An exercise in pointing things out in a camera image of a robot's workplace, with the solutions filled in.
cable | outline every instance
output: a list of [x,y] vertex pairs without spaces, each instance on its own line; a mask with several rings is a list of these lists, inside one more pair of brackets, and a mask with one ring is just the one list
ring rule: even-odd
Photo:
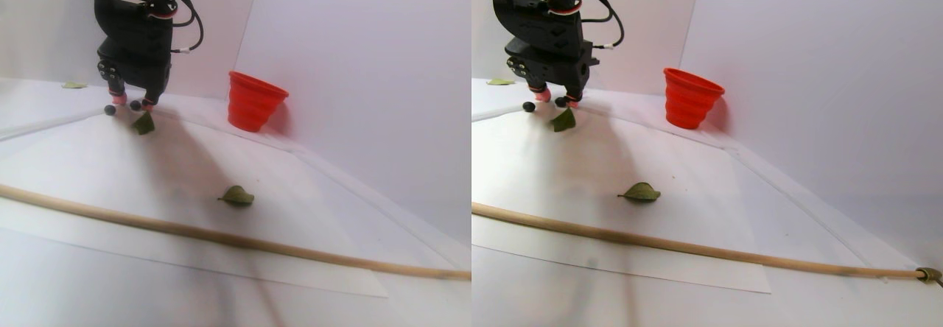
[[193,24],[193,18],[195,18],[195,15],[193,15],[193,9],[191,8],[189,11],[189,20],[186,21],[186,23],[174,23],[174,27],[188,27],[190,24]]
[[199,40],[196,41],[195,44],[193,44],[189,48],[171,50],[171,52],[175,54],[181,54],[181,53],[186,54],[186,53],[189,53],[190,51],[195,50],[197,47],[200,47],[200,44],[203,43],[203,20],[201,20],[200,14],[197,13],[196,9],[193,7],[193,1],[191,0],[180,0],[180,1],[182,1],[183,4],[185,4],[186,7],[189,8],[189,13],[191,13],[191,16],[189,16],[189,20],[186,21],[186,23],[174,24],[174,27],[178,27],[178,25],[179,27],[185,27],[186,25],[189,25],[193,22],[193,18],[196,18],[196,24],[199,25],[200,27],[200,38]]
[[616,40],[615,42],[611,44],[607,44],[607,45],[593,46],[593,48],[611,50],[612,48],[622,44],[623,40],[625,40],[625,27],[623,27],[623,20],[619,18],[619,13],[616,13],[616,10],[613,10],[612,4],[609,4],[609,0],[599,0],[599,2],[602,3],[603,6],[606,6],[606,8],[609,9],[609,16],[605,18],[587,18],[586,20],[583,20],[583,21],[586,21],[587,23],[604,23],[604,21],[609,21],[610,18],[616,18],[616,23],[619,24],[619,40]]

white wall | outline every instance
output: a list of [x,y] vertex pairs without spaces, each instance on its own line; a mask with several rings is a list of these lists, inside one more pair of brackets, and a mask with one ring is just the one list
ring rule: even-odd
[[943,0],[697,0],[710,117],[922,265],[943,266]]
[[256,0],[236,69],[270,124],[468,244],[469,0]]
[[[253,0],[192,0],[206,36],[191,54],[172,59],[168,94],[225,98]],[[105,85],[95,50],[105,34],[95,21],[94,0],[0,0],[0,77]],[[180,4],[176,21],[189,11]],[[176,28],[174,46],[198,38],[196,23]]]
[[[584,18],[602,18],[599,1],[584,0]],[[594,50],[602,64],[592,68],[587,88],[663,94],[664,67],[677,67],[694,0],[609,0],[625,25],[625,41],[615,50]],[[505,61],[511,35],[494,17],[491,0],[471,0],[472,73],[475,78],[514,78]],[[583,37],[596,44],[619,38],[616,21],[584,24]]]

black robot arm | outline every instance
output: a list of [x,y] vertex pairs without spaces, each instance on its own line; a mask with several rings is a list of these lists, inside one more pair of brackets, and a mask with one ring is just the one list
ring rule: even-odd
[[[177,0],[94,0],[95,18],[107,37],[98,47],[98,71],[108,81],[113,103],[127,101],[125,83],[144,88],[138,106],[150,109],[158,104],[167,87],[172,53],[186,53],[203,42],[203,22],[191,0],[180,0],[191,10],[186,23],[174,24]],[[172,49],[174,27],[184,27],[194,20],[200,25],[200,38],[185,49]]]
[[602,23],[615,17],[620,38],[609,45],[593,45],[583,39],[580,15],[582,0],[492,0],[494,13],[513,40],[505,46],[510,55],[508,67],[525,78],[539,101],[549,101],[547,82],[563,85],[566,98],[558,98],[559,106],[576,106],[583,99],[583,88],[589,81],[589,67],[599,64],[593,48],[613,48],[623,41],[622,21],[607,0],[600,0],[609,9],[606,18],[586,20]]

